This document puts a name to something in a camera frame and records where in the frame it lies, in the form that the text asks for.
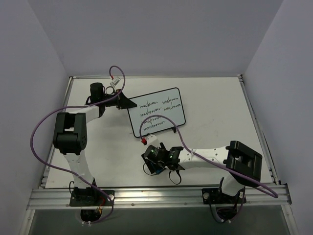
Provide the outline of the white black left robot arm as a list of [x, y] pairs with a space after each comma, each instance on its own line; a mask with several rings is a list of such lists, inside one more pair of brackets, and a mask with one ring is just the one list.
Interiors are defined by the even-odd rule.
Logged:
[[84, 189], [81, 200], [87, 205], [94, 205], [99, 198], [98, 191], [91, 188], [96, 185], [85, 157], [88, 142], [87, 124], [102, 117], [107, 107], [115, 106], [119, 110], [135, 108], [137, 104], [127, 98], [118, 89], [112, 94], [105, 93], [102, 83], [90, 85], [87, 107], [74, 112], [57, 114], [53, 145], [67, 160], [70, 170], [75, 172], [74, 186]]

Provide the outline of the blue whiteboard eraser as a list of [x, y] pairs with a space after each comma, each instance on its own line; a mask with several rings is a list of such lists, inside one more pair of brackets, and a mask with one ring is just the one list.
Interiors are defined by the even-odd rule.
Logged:
[[156, 173], [157, 173], [157, 174], [160, 174], [163, 170], [164, 170], [163, 168], [162, 168], [162, 169], [159, 169], [159, 170], [156, 171]]

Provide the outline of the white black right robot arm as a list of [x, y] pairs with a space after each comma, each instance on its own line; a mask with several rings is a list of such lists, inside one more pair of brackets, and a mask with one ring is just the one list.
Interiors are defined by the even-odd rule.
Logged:
[[217, 168], [227, 172], [217, 190], [218, 198], [230, 201], [245, 186], [258, 187], [261, 181], [262, 155], [239, 141], [231, 141], [228, 146], [212, 149], [191, 149], [175, 146], [167, 150], [164, 144], [159, 147], [149, 145], [141, 154], [151, 174], [164, 170], [179, 173], [191, 168]]

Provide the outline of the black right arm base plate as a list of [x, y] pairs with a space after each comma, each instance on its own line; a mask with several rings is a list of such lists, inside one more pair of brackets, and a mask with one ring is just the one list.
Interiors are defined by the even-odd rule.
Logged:
[[226, 205], [226, 204], [241, 204], [246, 203], [246, 198], [242, 198], [242, 190], [235, 196], [229, 196], [222, 193], [218, 188], [203, 188], [201, 190], [202, 200], [204, 204], [211, 205]]

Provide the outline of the small black-framed whiteboard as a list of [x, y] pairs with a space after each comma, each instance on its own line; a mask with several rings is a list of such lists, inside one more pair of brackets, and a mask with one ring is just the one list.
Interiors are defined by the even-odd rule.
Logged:
[[177, 87], [130, 98], [137, 107], [128, 109], [133, 135], [153, 134], [186, 123], [180, 90]]

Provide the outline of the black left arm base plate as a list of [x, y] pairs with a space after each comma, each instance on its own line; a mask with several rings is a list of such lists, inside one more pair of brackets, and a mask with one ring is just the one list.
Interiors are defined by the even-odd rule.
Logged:
[[98, 190], [94, 188], [78, 188], [74, 187], [71, 191], [71, 198], [69, 205], [71, 207], [89, 207], [89, 206], [111, 206], [114, 201], [115, 191], [114, 190], [103, 190], [111, 201]]

